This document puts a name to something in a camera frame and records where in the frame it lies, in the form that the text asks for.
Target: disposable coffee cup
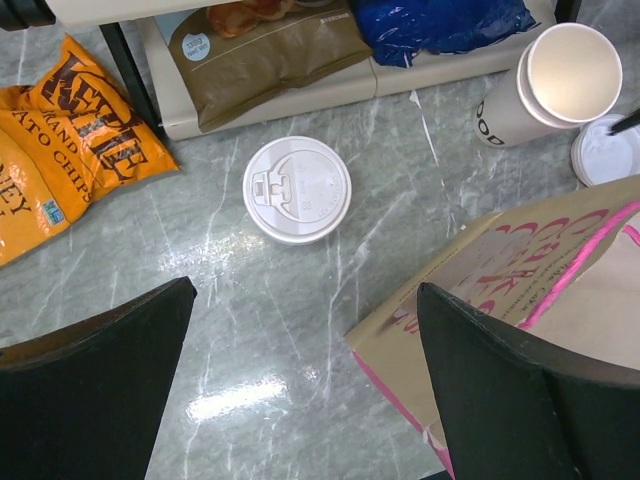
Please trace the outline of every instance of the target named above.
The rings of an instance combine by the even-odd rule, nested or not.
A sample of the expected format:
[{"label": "disposable coffee cup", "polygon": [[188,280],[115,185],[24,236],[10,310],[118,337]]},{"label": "disposable coffee cup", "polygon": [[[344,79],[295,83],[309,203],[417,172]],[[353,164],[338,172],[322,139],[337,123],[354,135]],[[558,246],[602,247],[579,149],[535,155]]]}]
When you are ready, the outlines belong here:
[{"label": "disposable coffee cup", "polygon": [[244,204],[279,242],[306,245],[333,232],[351,203],[351,177],[340,156],[308,137],[284,137],[253,156],[242,183]]},{"label": "disposable coffee cup", "polygon": [[620,57],[604,35],[577,23],[555,25],[478,105],[474,129],[491,147],[519,145],[596,120],[621,88]]},{"label": "disposable coffee cup", "polygon": [[582,128],[571,147],[571,163],[582,183],[591,187],[640,174],[640,127],[609,135],[622,115],[604,115]]}]

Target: cup rim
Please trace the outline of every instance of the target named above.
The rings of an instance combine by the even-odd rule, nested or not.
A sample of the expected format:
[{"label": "cup rim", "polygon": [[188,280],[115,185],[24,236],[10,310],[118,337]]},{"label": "cup rim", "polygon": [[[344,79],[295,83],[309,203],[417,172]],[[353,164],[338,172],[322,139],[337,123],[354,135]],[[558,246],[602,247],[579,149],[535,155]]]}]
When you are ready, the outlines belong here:
[{"label": "cup rim", "polygon": [[[527,56],[530,58],[532,55],[535,54],[535,50],[536,48],[540,45],[540,43],[542,42],[542,40],[549,35],[550,32],[555,31],[555,30],[559,30],[559,29],[566,29],[566,28],[577,28],[579,30],[585,30],[585,31],[589,31],[593,34],[595,34],[596,36],[600,37],[602,40],[604,40],[604,43],[606,44],[607,48],[613,52],[615,58],[616,58],[616,74],[617,74],[617,81],[618,81],[618,86],[617,86],[617,91],[616,94],[613,96],[612,101],[610,102],[610,104],[607,106],[606,109],[604,109],[604,111],[602,111],[601,113],[594,115],[592,117],[586,118],[586,119],[575,119],[575,118],[571,118],[571,117],[567,117],[566,115],[561,115],[560,113],[554,111],[552,108],[547,108],[547,107],[543,107],[546,111],[549,112],[549,114],[553,115],[554,117],[558,118],[559,120],[565,121],[565,122],[569,122],[569,123],[576,123],[578,125],[584,124],[584,123],[589,123],[592,122],[594,120],[597,120],[598,118],[600,118],[602,115],[606,114],[614,105],[615,103],[618,101],[618,97],[620,96],[620,92],[622,90],[622,77],[623,77],[623,70],[622,70],[622,61],[620,60],[620,55],[618,55],[617,50],[615,49],[615,47],[613,46],[613,44],[611,43],[611,41],[604,36],[602,33],[600,33],[599,31],[597,31],[595,28],[591,28],[588,25],[583,25],[581,23],[559,23],[557,25],[554,25],[552,27],[547,28],[544,32],[542,32],[538,38],[536,38],[528,47],[528,54]],[[533,85],[531,83],[531,78],[532,78],[532,62],[528,61],[527,62],[527,81],[529,82],[529,85]],[[533,87],[531,87],[531,92],[533,94],[533,96],[536,98],[536,101],[540,104],[540,106],[542,106],[542,103],[540,102],[540,99],[537,97],[536,92],[534,90]]]},{"label": "cup rim", "polygon": [[[569,130],[572,128],[579,127],[580,125],[582,125],[582,123],[564,122],[563,120],[556,118],[552,113],[546,112],[544,107],[540,105],[540,103],[538,102],[538,99],[535,97],[535,94],[533,93],[533,89],[530,89],[531,95],[533,96],[533,101],[539,106],[539,109],[535,108],[535,106],[532,104],[532,100],[527,98],[527,96],[524,94],[522,84],[524,81],[528,82],[529,79],[524,78],[523,70],[525,67],[525,63],[527,65],[529,63],[527,60],[528,60],[529,52],[531,51],[532,45],[533,45],[533,42],[527,46],[523,54],[520,56],[520,60],[518,61],[518,66],[516,70],[516,88],[518,90],[518,96],[520,97],[520,101],[524,105],[524,108],[529,112],[529,114],[532,117],[534,117],[540,123],[547,125],[548,127],[557,128],[558,130]],[[545,118],[538,110],[542,110],[544,113],[547,113],[550,117],[553,118],[553,120]],[[566,125],[559,124],[558,122],[564,122],[567,124]]]}]

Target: blue plastic bag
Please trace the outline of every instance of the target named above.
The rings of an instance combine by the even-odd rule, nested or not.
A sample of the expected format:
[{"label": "blue plastic bag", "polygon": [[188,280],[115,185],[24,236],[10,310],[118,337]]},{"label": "blue plastic bag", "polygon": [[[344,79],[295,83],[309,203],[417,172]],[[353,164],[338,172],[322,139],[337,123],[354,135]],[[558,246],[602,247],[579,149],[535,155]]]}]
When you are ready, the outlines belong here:
[{"label": "blue plastic bag", "polygon": [[351,0],[380,65],[406,67],[425,49],[466,53],[537,26],[522,0]]}]

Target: orange chip bag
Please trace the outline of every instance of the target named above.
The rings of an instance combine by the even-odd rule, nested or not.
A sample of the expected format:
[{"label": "orange chip bag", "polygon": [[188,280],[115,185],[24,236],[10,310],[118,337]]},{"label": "orange chip bag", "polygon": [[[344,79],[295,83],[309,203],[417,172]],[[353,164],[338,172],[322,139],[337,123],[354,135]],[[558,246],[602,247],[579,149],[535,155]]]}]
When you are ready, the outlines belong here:
[{"label": "orange chip bag", "polygon": [[178,169],[118,88],[67,36],[37,85],[0,89],[0,265],[116,187]]}]

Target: black shelf leg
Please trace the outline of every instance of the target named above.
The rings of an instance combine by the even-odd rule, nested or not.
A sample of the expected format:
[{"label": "black shelf leg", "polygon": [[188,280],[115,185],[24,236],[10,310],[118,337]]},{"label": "black shelf leg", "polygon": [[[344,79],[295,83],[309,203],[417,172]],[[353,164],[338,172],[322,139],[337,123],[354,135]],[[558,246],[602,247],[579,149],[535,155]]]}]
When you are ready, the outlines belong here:
[{"label": "black shelf leg", "polygon": [[140,71],[136,65],[131,49],[124,36],[119,23],[101,25],[100,30],[104,36],[116,66],[122,75],[125,87],[129,92],[130,101],[135,111],[151,127],[158,138],[163,139],[164,129],[160,122],[160,115],[151,102],[147,87],[142,81]]},{"label": "black shelf leg", "polygon": [[575,22],[578,19],[581,5],[582,0],[558,0],[555,11],[556,22]]}]

